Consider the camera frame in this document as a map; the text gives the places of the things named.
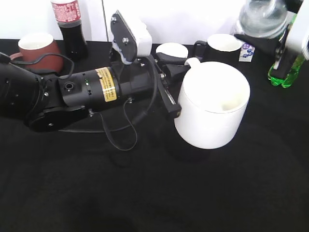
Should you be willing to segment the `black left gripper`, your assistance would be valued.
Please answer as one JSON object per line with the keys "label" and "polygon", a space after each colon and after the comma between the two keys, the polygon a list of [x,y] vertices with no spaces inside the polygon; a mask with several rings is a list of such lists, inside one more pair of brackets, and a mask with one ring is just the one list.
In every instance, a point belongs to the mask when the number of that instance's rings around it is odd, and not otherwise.
{"label": "black left gripper", "polygon": [[163,112],[169,118],[177,118],[181,113],[181,106],[169,92],[169,85],[183,80],[190,66],[184,65],[187,58],[179,58],[164,53],[154,56],[137,58],[129,65],[122,63],[120,55],[111,54],[111,73],[119,100],[132,97],[143,100],[150,97],[150,105],[136,116],[136,120],[145,117],[156,99],[163,104]]}

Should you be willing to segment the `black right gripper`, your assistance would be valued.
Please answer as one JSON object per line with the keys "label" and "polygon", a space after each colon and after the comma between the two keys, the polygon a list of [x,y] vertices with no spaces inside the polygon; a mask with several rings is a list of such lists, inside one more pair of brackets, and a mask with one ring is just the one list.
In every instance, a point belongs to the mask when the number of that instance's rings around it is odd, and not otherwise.
{"label": "black right gripper", "polygon": [[292,25],[292,23],[289,23],[283,35],[275,39],[259,39],[239,34],[235,35],[235,37],[253,45],[265,55],[274,59],[274,64],[268,74],[270,78],[287,79],[298,56],[297,53],[285,46]]}

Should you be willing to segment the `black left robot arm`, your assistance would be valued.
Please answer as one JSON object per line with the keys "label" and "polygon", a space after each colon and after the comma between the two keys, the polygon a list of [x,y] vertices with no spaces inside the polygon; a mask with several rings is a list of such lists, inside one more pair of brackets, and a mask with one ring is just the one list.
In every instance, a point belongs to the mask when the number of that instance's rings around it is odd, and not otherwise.
{"label": "black left robot arm", "polygon": [[176,118],[181,107],[168,86],[182,81],[189,70],[184,58],[163,53],[137,57],[126,65],[114,49],[108,67],[65,76],[24,65],[0,56],[0,115],[23,121],[35,132],[58,131],[130,99],[154,102],[157,96],[168,116]]}

